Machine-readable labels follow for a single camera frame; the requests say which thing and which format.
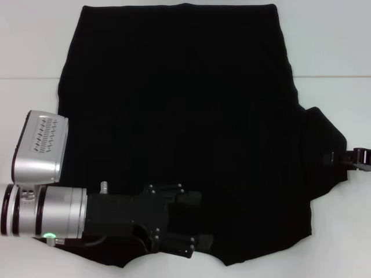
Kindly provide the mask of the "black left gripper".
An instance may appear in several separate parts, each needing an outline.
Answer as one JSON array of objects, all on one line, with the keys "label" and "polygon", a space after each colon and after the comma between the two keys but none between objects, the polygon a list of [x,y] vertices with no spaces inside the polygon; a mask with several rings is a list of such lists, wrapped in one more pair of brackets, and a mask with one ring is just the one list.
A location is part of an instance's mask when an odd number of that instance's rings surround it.
[{"label": "black left gripper", "polygon": [[91,194],[83,235],[131,237],[146,251],[191,258],[196,251],[207,253],[211,249],[213,235],[169,232],[169,206],[200,204],[201,200],[200,192],[186,192],[181,184],[149,184],[138,195]]}]

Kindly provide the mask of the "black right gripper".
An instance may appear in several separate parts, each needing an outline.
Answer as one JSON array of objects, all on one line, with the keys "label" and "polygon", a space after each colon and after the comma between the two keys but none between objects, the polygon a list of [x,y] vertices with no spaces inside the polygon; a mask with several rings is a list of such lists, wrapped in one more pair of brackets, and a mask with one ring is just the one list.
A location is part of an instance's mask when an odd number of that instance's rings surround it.
[{"label": "black right gripper", "polygon": [[348,152],[331,152],[323,155],[324,165],[350,165],[350,170],[371,172],[371,149],[354,148]]}]

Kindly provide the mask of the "black shirt with FREE print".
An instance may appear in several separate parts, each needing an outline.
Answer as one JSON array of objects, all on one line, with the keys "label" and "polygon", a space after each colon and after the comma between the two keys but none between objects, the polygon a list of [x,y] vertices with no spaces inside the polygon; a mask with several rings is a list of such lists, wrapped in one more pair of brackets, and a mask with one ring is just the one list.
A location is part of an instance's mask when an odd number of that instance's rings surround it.
[{"label": "black shirt with FREE print", "polygon": [[299,104],[272,4],[84,6],[58,95],[61,184],[198,191],[169,229],[213,235],[208,254],[226,265],[309,237],[311,201],[347,179],[323,165],[347,143]]}]

